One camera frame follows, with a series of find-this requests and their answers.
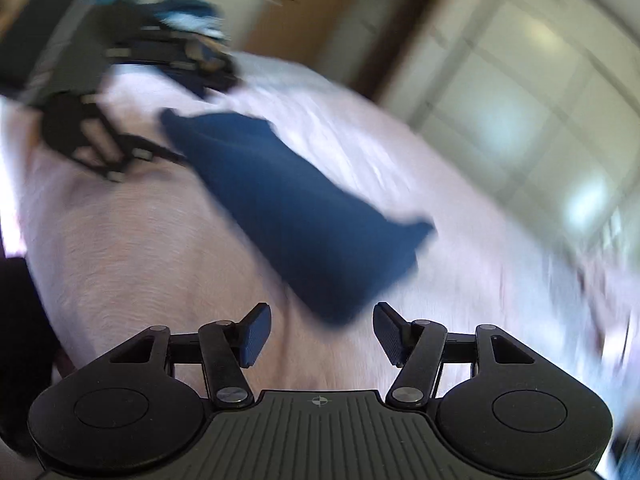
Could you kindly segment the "navy blue garment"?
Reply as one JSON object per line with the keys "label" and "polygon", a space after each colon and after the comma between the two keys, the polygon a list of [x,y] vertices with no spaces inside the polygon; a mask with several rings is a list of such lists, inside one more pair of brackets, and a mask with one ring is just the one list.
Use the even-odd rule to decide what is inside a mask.
{"label": "navy blue garment", "polygon": [[165,136],[206,190],[320,322],[344,326],[416,265],[435,232],[398,223],[343,191],[282,142],[263,119],[238,113],[160,113]]}

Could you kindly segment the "striped navy clothes pile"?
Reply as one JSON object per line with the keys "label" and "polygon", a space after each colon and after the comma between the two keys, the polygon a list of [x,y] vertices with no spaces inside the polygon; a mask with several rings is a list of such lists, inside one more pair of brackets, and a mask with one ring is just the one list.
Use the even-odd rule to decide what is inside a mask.
{"label": "striped navy clothes pile", "polygon": [[216,6],[205,0],[96,0],[106,57],[151,66],[204,99],[239,82]]}

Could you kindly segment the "pink quilted bedspread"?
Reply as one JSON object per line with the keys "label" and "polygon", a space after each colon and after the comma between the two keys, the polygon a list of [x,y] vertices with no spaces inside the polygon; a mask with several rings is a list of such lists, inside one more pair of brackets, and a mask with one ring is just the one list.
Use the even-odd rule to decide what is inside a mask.
{"label": "pink quilted bedspread", "polygon": [[[386,217],[431,218],[434,240],[382,300],[406,318],[429,318],[457,333],[482,323],[502,327],[593,389],[616,427],[631,425],[639,367],[600,359],[564,257],[372,103],[304,66],[247,53],[235,62],[239,88],[206,101],[155,70],[116,66],[100,102],[119,127],[156,142],[165,108],[264,118],[296,153]],[[150,325],[193,332],[265,301],[273,328],[248,372],[254,389],[385,390],[393,382],[370,314],[337,330],[314,320],[190,169],[139,164],[124,183],[107,182],[41,144],[38,122],[30,110],[8,105],[2,152],[32,276],[74,364]]]}

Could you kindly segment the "white wardrobe with panels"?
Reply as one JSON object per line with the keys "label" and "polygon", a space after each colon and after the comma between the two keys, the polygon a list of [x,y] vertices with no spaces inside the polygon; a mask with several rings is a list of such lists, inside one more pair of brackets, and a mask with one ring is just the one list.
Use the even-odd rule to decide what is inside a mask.
{"label": "white wardrobe with panels", "polygon": [[438,0],[382,97],[529,232],[639,258],[639,46],[591,0]]}

